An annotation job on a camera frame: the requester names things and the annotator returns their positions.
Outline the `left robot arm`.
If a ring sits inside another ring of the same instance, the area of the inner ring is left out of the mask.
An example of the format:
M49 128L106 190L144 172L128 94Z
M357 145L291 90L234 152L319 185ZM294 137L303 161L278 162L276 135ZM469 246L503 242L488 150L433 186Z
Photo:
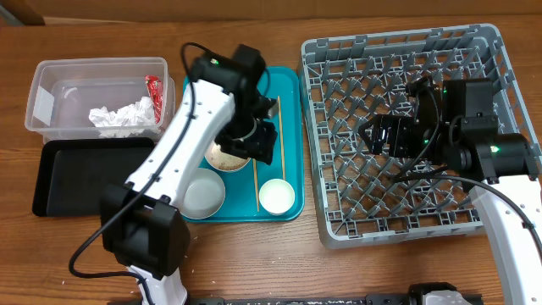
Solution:
M141 166L100 200L103 247L136 279L144 304L188 299L179 266L190 232L180 210L208 147L271 164L278 137L270 121L277 102L257 89L267 72L257 49L240 44L229 58L205 49L185 70L185 107Z

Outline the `white napkin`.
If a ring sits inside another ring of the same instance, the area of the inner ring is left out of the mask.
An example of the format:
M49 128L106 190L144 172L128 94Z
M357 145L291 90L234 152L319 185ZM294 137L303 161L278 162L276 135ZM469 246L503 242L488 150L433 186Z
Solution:
M139 102L119 108L117 111L108 111L105 106L93 108L89 112L88 119L95 127L101 129L102 138L138 136L145 131L158 132L158 129L154 128L156 118L150 97L142 97Z

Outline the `red snack wrapper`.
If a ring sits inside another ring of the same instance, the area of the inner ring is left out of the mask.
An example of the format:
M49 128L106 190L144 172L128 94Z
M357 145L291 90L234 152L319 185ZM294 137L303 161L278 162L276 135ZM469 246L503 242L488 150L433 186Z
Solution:
M158 123L162 117L163 82L155 75L147 75L145 81L148 95L152 99L155 120Z

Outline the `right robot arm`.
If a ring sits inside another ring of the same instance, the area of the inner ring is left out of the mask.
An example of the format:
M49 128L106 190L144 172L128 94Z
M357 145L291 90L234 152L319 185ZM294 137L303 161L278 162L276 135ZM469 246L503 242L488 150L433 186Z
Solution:
M477 209L505 301L541 302L541 185L533 148L520 133L501 134L488 78L425 76L406 85L412 117L377 114L358 134L373 155L387 148L411 162L393 182L453 180Z

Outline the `white bowl with rice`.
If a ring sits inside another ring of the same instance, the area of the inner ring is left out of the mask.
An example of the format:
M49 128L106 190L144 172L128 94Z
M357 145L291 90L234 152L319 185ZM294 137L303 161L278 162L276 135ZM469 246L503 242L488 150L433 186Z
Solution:
M211 167L223 172L236 172L243 169L251 161L249 158L239 158L221 151L221 146L212 143L204 158Z

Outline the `small white cup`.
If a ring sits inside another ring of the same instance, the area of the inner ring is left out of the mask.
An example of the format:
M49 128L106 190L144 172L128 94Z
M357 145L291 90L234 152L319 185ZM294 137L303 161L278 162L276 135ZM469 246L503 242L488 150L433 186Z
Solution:
M285 214L293 207L295 191L286 180L272 179L262 185L258 199L268 213L278 216Z

